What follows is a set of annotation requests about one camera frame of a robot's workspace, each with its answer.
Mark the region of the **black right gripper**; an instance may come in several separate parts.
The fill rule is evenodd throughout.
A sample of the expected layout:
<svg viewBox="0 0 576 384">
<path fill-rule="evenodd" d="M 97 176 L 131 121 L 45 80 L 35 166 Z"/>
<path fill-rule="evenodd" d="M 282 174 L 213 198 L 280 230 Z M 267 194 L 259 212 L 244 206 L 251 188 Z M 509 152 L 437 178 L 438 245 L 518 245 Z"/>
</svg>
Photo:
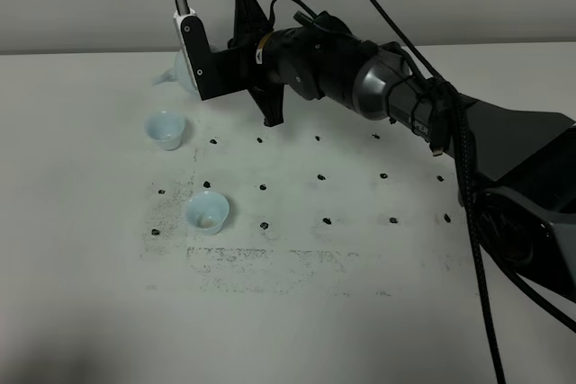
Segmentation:
<svg viewBox="0 0 576 384">
<path fill-rule="evenodd" d="M 371 41 L 358 39 L 344 22 L 329 13 L 313 19 L 296 13 L 299 27 L 271 32 L 273 25 L 257 0 L 234 1 L 233 36 L 228 48 L 260 41 L 256 64 L 274 83 L 248 89 L 266 127 L 284 123 L 284 85 L 306 100 L 352 99 L 356 76 L 374 55 Z"/>
</svg>

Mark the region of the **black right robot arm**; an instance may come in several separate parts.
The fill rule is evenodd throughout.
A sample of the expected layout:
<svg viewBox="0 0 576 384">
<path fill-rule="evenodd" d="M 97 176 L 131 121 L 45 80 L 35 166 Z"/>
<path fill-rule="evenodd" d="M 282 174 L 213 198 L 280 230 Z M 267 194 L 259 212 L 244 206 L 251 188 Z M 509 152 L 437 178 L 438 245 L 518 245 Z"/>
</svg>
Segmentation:
<svg viewBox="0 0 576 384">
<path fill-rule="evenodd" d="M 267 126 L 283 120 L 291 87 L 360 116 L 387 119 L 454 156 L 455 121 L 469 140 L 468 184 L 481 244 L 507 268 L 566 299 L 575 296 L 575 123 L 553 112 L 504 109 L 426 78 L 397 43 L 359 40 L 338 18 L 302 7 L 276 30 L 257 0 L 234 0 L 229 45 Z"/>
</svg>

